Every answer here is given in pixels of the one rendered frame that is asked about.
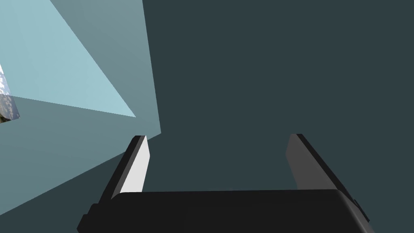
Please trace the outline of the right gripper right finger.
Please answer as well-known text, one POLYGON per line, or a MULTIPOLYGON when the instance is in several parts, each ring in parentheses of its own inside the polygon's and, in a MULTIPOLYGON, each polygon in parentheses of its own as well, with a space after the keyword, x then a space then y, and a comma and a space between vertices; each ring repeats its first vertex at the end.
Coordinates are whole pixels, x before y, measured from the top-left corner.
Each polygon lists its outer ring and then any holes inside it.
POLYGON ((298 189, 335 189, 353 199, 303 134, 290 135, 285 155, 298 189))

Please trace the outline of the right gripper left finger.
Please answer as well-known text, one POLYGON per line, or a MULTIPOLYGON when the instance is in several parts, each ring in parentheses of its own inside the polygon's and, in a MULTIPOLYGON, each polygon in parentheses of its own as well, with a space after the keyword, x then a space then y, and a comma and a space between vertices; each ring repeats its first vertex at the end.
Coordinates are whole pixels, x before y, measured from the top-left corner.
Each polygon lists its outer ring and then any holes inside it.
POLYGON ((142 192, 150 160, 146 136, 134 136, 111 176, 99 203, 120 193, 142 192))

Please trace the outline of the window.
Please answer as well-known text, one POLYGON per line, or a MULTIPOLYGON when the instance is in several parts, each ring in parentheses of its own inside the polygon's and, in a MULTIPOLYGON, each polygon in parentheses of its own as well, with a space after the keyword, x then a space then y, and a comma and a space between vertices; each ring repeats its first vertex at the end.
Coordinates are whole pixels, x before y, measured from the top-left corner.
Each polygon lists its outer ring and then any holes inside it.
POLYGON ((19 119, 20 114, 16 107, 10 87, 0 65, 0 123, 19 119))

